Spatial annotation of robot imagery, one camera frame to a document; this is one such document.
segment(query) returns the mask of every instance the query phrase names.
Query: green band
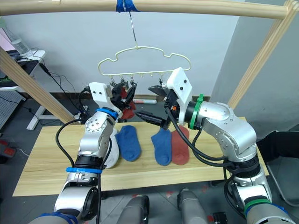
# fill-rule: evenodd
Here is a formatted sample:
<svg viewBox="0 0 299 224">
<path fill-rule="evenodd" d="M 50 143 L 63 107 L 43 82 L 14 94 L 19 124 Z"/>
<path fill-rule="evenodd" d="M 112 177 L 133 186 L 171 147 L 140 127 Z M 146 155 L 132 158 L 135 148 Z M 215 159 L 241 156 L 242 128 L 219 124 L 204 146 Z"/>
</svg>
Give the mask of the green band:
<svg viewBox="0 0 299 224">
<path fill-rule="evenodd" d="M 258 204 L 258 203 L 271 203 L 268 199 L 256 199 L 256 200 L 253 200 L 251 202 L 248 202 L 246 205 L 245 205 L 245 208 L 244 208 L 244 213 L 246 214 L 246 210 L 254 205 L 254 204 Z"/>
<path fill-rule="evenodd" d="M 194 108 L 194 111 L 193 111 L 193 114 L 191 117 L 190 125 L 189 125 L 190 129 L 194 128 L 196 117 L 197 117 L 199 107 L 200 107 L 202 101 L 204 101 L 204 94 L 200 94 L 199 97 L 197 98 L 197 102 L 196 102 L 196 105 L 195 105 L 195 108 Z"/>
</svg>

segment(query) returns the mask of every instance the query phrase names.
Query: sock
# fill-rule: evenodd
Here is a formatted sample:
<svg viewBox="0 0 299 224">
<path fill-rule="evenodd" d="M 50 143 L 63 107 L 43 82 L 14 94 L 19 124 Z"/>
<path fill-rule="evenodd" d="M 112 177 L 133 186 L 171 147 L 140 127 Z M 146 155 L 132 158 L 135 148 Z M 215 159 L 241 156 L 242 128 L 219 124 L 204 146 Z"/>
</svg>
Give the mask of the sock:
<svg viewBox="0 0 299 224">
<path fill-rule="evenodd" d="M 159 132 L 151 137 L 155 147 L 155 159 L 161 166 L 171 162 L 171 133 L 160 128 Z"/>
<path fill-rule="evenodd" d="M 127 161 L 135 161 L 141 154 L 141 147 L 137 138 L 136 128 L 127 125 L 115 135 L 121 156 Z"/>
<path fill-rule="evenodd" d="M 189 138 L 189 131 L 183 126 L 179 126 L 184 135 Z M 188 145 L 182 140 L 177 131 L 171 133 L 172 162 L 177 165 L 184 165 L 189 160 Z"/>
<path fill-rule="evenodd" d="M 115 128 L 113 128 L 113 132 L 110 136 L 111 141 L 112 141 L 112 147 L 111 147 L 111 152 L 105 162 L 106 168 L 113 167 L 117 163 L 118 157 L 120 156 L 120 150 L 118 148 L 116 138 L 115 138 L 116 134 L 117 134 L 117 130 Z"/>
</svg>

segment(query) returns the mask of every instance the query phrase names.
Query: table top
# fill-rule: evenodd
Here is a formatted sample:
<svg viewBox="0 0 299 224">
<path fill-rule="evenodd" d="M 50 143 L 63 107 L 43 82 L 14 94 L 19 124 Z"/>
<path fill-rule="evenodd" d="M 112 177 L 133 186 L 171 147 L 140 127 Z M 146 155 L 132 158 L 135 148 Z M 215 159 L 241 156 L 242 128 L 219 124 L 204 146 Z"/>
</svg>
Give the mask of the table top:
<svg viewBox="0 0 299 224">
<path fill-rule="evenodd" d="M 136 127 L 142 153 L 134 162 L 126 161 L 120 156 L 114 168 L 105 169 L 101 180 L 103 191 L 223 180 L 222 168 L 211 167 L 198 161 L 191 149 L 189 149 L 190 159 L 185 165 L 170 163 L 165 167 L 160 166 L 155 160 L 154 145 L 151 141 L 151 136 L 158 132 L 159 127 L 146 122 L 131 122 L 118 123 L 115 128 L 120 130 L 125 125 Z M 70 163 L 55 143 L 55 134 L 58 129 L 59 126 L 42 128 L 13 196 L 60 193 L 67 178 L 65 169 L 70 166 Z M 169 129 L 173 131 L 174 127 L 171 125 Z M 189 130 L 190 141 L 194 139 L 196 133 L 196 130 Z M 83 125 L 67 126 L 60 134 L 60 142 L 72 158 L 77 156 L 79 141 L 83 135 Z M 222 156 L 217 141 L 204 131 L 198 138 L 196 147 L 210 156 Z M 266 174 L 269 175 L 259 151 L 258 156 Z"/>
</svg>

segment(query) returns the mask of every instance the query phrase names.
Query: red socks hanging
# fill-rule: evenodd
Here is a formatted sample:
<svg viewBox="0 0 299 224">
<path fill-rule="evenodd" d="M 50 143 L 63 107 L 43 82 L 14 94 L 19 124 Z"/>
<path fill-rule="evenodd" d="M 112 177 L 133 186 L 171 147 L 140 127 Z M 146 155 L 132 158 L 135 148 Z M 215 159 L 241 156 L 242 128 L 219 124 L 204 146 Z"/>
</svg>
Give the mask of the red socks hanging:
<svg viewBox="0 0 299 224">
<path fill-rule="evenodd" d="M 189 138 L 189 131 L 179 126 L 184 135 Z M 172 162 L 177 165 L 184 165 L 189 161 L 188 145 L 182 140 L 177 131 L 171 132 Z"/>
</svg>

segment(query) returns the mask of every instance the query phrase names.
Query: floor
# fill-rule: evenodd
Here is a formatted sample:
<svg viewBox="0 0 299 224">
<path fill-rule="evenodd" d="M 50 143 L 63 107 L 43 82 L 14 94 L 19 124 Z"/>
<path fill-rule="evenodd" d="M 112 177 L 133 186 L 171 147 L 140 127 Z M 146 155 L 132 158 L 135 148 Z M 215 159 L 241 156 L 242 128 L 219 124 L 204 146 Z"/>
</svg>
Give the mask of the floor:
<svg viewBox="0 0 299 224">
<path fill-rule="evenodd" d="M 90 112 L 96 109 L 96 104 L 93 101 L 85 100 L 83 102 L 89 105 Z M 67 100 L 61 100 L 61 103 L 71 112 L 75 112 Z M 39 107 L 39 104 L 32 99 L 27 100 L 22 105 L 32 108 L 33 112 Z M 165 116 L 162 104 L 137 105 L 137 107 L 138 109 L 154 112 L 158 116 Z M 42 125 L 38 124 L 33 131 L 26 130 L 31 118 L 32 114 L 27 109 L 19 107 L 1 130 L 3 134 L 1 139 L 9 141 L 11 147 L 22 148 L 29 154 L 42 128 Z M 42 121 L 41 123 L 45 126 L 60 125 L 60 121 L 45 124 L 48 122 Z M 0 164 L 0 197 L 3 199 L 0 204 L 0 224 L 26 224 L 43 212 L 53 211 L 57 195 L 12 197 L 26 160 L 27 157 L 18 151 L 15 157 L 6 164 Z M 278 158 L 271 162 L 271 167 L 287 198 L 299 199 L 299 188 L 297 187 L 299 185 L 299 160 Z M 273 202 L 285 207 L 293 220 L 299 224 L 299 208 L 290 207 L 282 201 L 276 187 L 273 185 L 272 178 L 268 177 L 268 181 L 273 194 Z M 197 195 L 207 215 L 224 211 L 227 214 L 229 224 L 246 223 L 228 206 L 223 195 L 223 183 L 217 187 L 212 187 L 209 182 L 110 192 L 108 198 L 102 201 L 101 223 L 116 223 L 127 202 L 136 194 L 145 194 L 150 199 L 150 224 L 181 224 L 180 213 L 177 210 L 177 194 L 183 188 L 189 188 Z"/>
</svg>

